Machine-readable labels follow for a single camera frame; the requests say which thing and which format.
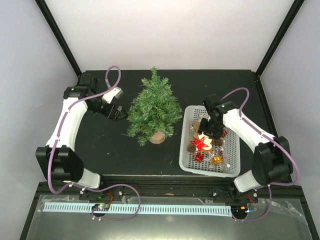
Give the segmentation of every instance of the tree trunk base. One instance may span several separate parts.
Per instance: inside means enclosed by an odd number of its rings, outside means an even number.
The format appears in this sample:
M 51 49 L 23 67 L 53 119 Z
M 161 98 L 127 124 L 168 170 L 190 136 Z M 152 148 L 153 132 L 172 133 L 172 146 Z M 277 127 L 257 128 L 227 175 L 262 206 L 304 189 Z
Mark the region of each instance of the tree trunk base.
M 158 131 L 152 136 L 152 138 L 150 138 L 149 141 L 153 144 L 161 144 L 164 142 L 164 140 L 166 140 L 166 135 L 163 132 Z

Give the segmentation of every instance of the artificial pine tree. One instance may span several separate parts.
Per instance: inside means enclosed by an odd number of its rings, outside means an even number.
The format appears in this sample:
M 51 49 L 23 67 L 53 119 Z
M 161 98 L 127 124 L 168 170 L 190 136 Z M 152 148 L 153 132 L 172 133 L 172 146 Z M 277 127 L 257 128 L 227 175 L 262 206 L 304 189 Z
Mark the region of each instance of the artificial pine tree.
M 139 134 L 138 143 L 143 146 L 158 131 L 166 137 L 174 133 L 172 124 L 182 118 L 182 109 L 173 96 L 169 79 L 160 79 L 157 68 L 151 69 L 151 79 L 142 79 L 145 89 L 133 100 L 128 112 L 131 123 L 128 135 L 134 137 Z

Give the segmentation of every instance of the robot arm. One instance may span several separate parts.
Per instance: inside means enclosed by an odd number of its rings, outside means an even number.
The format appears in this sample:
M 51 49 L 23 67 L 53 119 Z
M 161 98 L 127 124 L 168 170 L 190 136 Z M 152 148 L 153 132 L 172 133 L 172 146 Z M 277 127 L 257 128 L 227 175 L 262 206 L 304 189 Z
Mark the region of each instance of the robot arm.
M 210 95 L 204 100 L 204 106 L 210 119 L 203 118 L 199 133 L 204 133 L 213 139 L 219 139 L 224 127 L 234 131 L 253 152 L 251 170 L 234 179 L 234 186 L 240 193 L 247 192 L 258 186 L 265 186 L 281 180 L 293 172 L 293 166 L 287 156 L 267 138 L 274 139 L 287 152 L 289 143 L 283 136 L 275 137 L 258 127 L 237 106 L 229 101 L 221 103 L 216 95 Z
M 96 93 L 96 78 L 84 73 L 81 75 L 80 82 L 85 84 L 68 87 L 64 91 L 62 111 L 55 130 L 46 146 L 37 148 L 35 156 L 47 178 L 50 153 L 58 139 L 51 167 L 51 179 L 97 189 L 100 186 L 101 176 L 84 168 L 82 160 L 75 153 L 75 141 L 81 120 L 87 110 L 103 114 L 113 121 L 125 119 L 128 114 L 121 106 L 117 107 L 111 103 L 113 98 L 119 98 L 122 95 L 123 92 L 119 87 L 115 87 L 102 97 L 83 100 L 74 105 L 79 99 Z

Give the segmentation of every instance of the black table surface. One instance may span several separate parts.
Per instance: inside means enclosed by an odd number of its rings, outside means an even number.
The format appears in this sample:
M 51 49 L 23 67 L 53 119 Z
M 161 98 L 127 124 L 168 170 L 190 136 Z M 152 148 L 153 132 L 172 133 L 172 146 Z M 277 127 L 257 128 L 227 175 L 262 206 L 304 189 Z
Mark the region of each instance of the black table surface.
M 86 71 L 100 79 L 98 92 L 105 91 L 105 70 Z M 173 94 L 178 98 L 183 113 L 190 105 L 202 105 L 210 94 L 223 97 L 233 89 L 246 87 L 250 98 L 243 112 L 258 126 L 268 131 L 263 107 L 255 84 L 255 73 L 250 70 L 158 70 L 161 78 L 169 78 Z M 110 84 L 117 79 L 118 72 L 109 74 Z M 125 110 L 143 89 L 141 79 L 150 79 L 150 70 L 123 70 L 118 85 L 123 90 L 113 103 Z M 228 98 L 240 105 L 246 97 L 245 91 L 234 93 Z M 84 162 L 86 169 L 104 175 L 129 176 L 197 176 L 183 171 L 179 166 L 179 153 L 183 120 L 174 124 L 174 134 L 161 144 L 148 142 L 139 146 L 137 138 L 127 136 L 129 122 L 113 122 L 101 114 L 83 117 L 75 141 L 75 152 Z M 240 140 L 241 172 L 251 169 L 253 153 Z

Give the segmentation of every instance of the white plastic basket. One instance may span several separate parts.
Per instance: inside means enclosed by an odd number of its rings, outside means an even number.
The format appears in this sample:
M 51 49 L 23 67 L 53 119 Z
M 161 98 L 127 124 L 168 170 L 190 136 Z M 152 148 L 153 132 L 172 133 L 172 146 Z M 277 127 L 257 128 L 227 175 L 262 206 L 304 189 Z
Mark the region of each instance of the white plastic basket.
M 224 154 L 229 155 L 228 163 L 230 167 L 227 170 L 221 172 L 221 166 L 215 165 L 210 168 L 211 163 L 209 161 L 197 162 L 192 158 L 192 154 L 188 152 L 187 147 L 190 143 L 190 123 L 193 120 L 199 121 L 200 117 L 204 114 L 208 114 L 204 106 L 188 106 L 184 111 L 182 136 L 180 145 L 179 165 L 182 170 L 191 172 L 194 174 L 202 174 L 207 176 L 222 177 L 222 178 L 234 178 L 240 173 L 240 143 L 239 136 L 227 128 L 228 134 L 225 137 Z

